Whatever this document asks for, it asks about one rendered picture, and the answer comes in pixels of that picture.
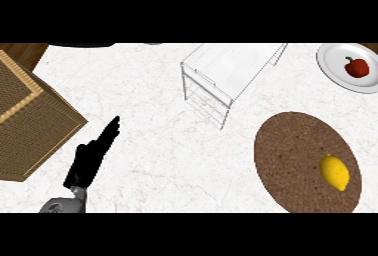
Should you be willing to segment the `red bell pepper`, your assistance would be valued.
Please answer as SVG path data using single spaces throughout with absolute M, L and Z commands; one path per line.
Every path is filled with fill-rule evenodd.
M 354 78 L 361 78 L 369 74 L 367 62 L 363 59 L 347 57 L 348 64 L 344 66 L 345 72 Z

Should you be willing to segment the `round brown woven placemat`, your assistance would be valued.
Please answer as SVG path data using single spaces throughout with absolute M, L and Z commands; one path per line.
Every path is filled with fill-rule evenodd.
M 323 180 L 318 162 L 341 159 L 349 173 L 345 190 Z M 259 126 L 253 162 L 264 188 L 287 212 L 349 213 L 360 199 L 361 175 L 347 142 L 332 127 L 299 112 L 273 115 Z

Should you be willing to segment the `yellow squash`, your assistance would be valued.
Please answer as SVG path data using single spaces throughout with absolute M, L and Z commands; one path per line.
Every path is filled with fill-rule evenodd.
M 342 192 L 349 181 L 349 173 L 342 161 L 326 154 L 318 161 L 318 172 L 324 182 Z

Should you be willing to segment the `brown wooden surface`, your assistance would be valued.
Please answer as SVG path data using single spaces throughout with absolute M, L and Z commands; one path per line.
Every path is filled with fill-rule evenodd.
M 29 71 L 33 70 L 47 47 L 47 43 L 0 43 L 0 50 Z

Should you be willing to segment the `square wicker basket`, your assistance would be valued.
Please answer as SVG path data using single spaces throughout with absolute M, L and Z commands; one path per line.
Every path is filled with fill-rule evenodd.
M 0 180 L 23 182 L 87 120 L 0 50 Z

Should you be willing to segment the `white round plate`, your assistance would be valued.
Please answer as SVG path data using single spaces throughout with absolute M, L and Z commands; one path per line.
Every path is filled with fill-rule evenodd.
M 347 70 L 349 61 L 361 59 L 369 67 L 367 74 L 355 78 Z M 316 61 L 323 74 L 345 89 L 378 93 L 378 54 L 357 43 L 324 43 L 316 52 Z

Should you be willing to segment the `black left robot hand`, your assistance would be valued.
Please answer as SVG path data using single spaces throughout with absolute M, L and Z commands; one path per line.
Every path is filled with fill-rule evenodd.
M 75 150 L 73 162 L 63 181 L 63 186 L 87 188 L 91 185 L 104 154 L 113 140 L 119 135 L 119 117 L 115 117 L 106 125 L 98 138 L 87 144 L 79 144 Z

